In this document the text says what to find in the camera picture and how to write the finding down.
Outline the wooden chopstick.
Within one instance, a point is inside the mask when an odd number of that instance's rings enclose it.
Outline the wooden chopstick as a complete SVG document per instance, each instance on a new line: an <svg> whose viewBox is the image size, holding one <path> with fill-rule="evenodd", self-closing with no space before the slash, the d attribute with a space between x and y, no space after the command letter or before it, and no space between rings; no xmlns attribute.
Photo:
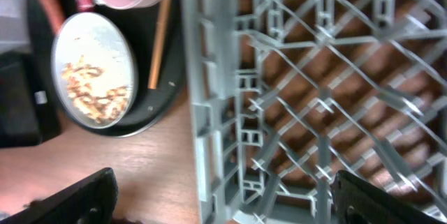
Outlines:
<svg viewBox="0 0 447 224"><path fill-rule="evenodd" d="M148 88L156 89L163 58L163 48L168 27L170 5L172 0L161 0L157 17L156 34L153 45L151 68L149 72Z"/></svg>

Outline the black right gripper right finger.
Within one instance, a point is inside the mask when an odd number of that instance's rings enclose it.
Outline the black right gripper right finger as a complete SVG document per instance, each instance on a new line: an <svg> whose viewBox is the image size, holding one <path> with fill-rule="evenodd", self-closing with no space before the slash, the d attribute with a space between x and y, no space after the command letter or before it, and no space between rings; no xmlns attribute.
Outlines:
<svg viewBox="0 0 447 224"><path fill-rule="evenodd" d="M341 224L442 224L346 170L337 172L331 189Z"/></svg>

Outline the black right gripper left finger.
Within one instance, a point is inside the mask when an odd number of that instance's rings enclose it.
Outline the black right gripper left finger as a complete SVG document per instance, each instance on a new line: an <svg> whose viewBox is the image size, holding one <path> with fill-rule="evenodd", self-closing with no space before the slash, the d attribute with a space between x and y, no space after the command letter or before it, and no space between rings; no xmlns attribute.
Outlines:
<svg viewBox="0 0 447 224"><path fill-rule="evenodd" d="M118 198L112 168L103 168L1 224L110 223Z"/></svg>

